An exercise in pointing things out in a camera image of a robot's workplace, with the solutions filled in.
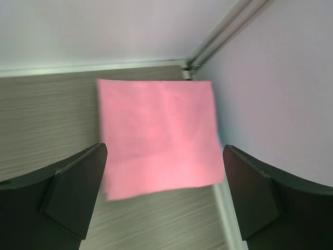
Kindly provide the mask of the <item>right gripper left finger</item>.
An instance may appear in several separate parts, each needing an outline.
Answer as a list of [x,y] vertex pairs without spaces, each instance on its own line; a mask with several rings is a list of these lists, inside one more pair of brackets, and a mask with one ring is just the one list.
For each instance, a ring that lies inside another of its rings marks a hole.
[[107,159],[104,143],[1,182],[1,249],[79,249]]

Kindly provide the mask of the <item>pink t shirt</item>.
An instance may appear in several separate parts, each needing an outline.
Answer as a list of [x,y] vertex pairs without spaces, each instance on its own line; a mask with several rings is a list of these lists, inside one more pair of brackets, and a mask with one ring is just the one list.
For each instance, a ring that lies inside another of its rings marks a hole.
[[224,180],[210,81],[96,82],[107,200]]

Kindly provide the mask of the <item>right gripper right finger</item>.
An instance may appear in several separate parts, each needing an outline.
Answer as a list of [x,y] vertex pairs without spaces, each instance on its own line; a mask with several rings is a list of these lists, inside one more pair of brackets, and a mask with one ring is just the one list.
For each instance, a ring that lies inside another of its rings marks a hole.
[[248,249],[332,249],[332,188],[226,145],[225,172]]

